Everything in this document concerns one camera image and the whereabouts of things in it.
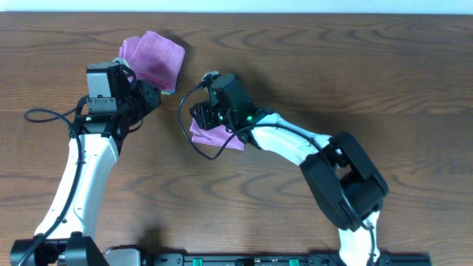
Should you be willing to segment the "purple microfiber cloth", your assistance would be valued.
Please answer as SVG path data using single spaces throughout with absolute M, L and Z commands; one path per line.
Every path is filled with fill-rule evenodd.
M 189 130 L 192 133 L 191 140 L 194 143 L 209 146 L 222 147 L 225 141 L 231 136 L 231 133 L 228 133 L 224 126 L 218 126 L 211 130 L 201 129 L 195 119 L 192 119 Z M 233 137 L 226 145 L 226 148 L 243 151 L 245 144 L 241 142 L 238 137 Z

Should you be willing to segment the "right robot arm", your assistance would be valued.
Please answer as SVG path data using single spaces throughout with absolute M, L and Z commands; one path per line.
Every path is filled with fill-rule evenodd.
M 345 265 L 374 265 L 380 258 L 376 223 L 389 186 L 349 133 L 316 134 L 255 106 L 234 74 L 205 74 L 197 88 L 209 99 L 190 108 L 200 129 L 221 126 L 229 139 L 272 151 L 297 165 L 322 213 L 338 228 Z

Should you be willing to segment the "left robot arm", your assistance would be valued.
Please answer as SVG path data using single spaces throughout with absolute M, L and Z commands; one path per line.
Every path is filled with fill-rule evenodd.
M 18 239 L 12 265 L 108 265 L 95 244 L 98 211 L 109 175 L 126 136 L 161 104 L 161 91 L 123 58 L 86 68 L 89 93 L 65 114 L 50 111 L 68 126 L 69 154 L 58 190 L 31 239 Z

